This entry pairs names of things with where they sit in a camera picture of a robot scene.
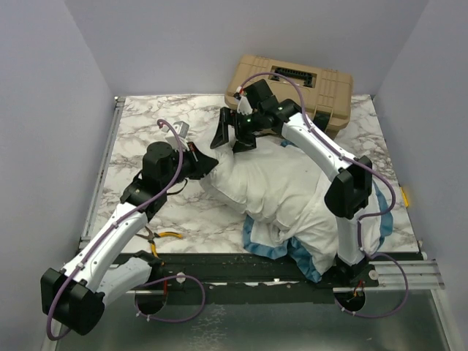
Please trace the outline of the white pillowcase blue trim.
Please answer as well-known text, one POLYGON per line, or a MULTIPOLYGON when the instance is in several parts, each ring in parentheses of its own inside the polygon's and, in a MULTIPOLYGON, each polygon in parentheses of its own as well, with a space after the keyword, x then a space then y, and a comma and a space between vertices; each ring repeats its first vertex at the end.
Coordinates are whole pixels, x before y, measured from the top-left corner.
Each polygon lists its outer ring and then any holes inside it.
POLYGON ((330 182, 304 152, 267 140, 235 157, 246 183, 246 251, 270 259, 289 256, 318 283, 333 265, 339 239, 336 217, 324 197, 330 182))

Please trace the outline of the white pillow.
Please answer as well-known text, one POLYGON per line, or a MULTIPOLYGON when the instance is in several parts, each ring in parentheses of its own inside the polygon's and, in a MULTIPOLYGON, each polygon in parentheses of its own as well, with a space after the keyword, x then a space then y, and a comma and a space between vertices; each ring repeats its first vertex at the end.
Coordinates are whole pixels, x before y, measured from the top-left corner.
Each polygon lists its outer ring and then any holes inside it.
POLYGON ((287 160, 285 151, 269 140, 262 140, 253 151, 238 154, 222 146, 209 153, 216 157, 218 165, 200 185, 235 212, 272 222, 280 207, 294 198, 294 189, 287 183, 287 172, 282 168, 287 160))

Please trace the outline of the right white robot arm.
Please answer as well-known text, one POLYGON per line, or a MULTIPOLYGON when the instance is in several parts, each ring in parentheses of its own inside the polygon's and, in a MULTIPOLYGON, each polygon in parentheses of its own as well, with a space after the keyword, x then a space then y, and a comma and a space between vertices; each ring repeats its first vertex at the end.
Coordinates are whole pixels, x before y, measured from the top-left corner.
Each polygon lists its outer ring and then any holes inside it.
POLYGON ((218 148, 235 133, 234 152, 250 151, 256 146, 259 132, 270 129, 299 147, 324 172, 331 185, 325 193, 325 204, 338 225, 337 280, 352 286, 363 275, 358 263, 364 259, 359 236, 359 216, 365 213, 372 194, 372 163, 366 156, 357 158, 338 147, 307 117, 292 99, 279 101, 265 80, 238 88, 236 109, 224 107, 211 141, 218 148))

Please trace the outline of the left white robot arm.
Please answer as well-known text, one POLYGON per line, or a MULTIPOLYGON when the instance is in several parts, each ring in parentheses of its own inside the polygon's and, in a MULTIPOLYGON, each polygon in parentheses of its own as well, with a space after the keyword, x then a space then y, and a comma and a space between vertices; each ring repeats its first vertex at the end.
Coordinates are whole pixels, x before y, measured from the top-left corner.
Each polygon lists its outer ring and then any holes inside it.
POLYGON ((178 148, 152 143, 105 226, 60 270, 49 268, 42 275, 42 310, 47 321, 56 320, 84 336, 98 324, 105 308, 132 288, 158 285, 165 289, 172 277, 155 254, 140 250, 117 269, 110 267, 167 202, 168 189, 187 179, 200 180, 217 165, 194 143, 178 148))

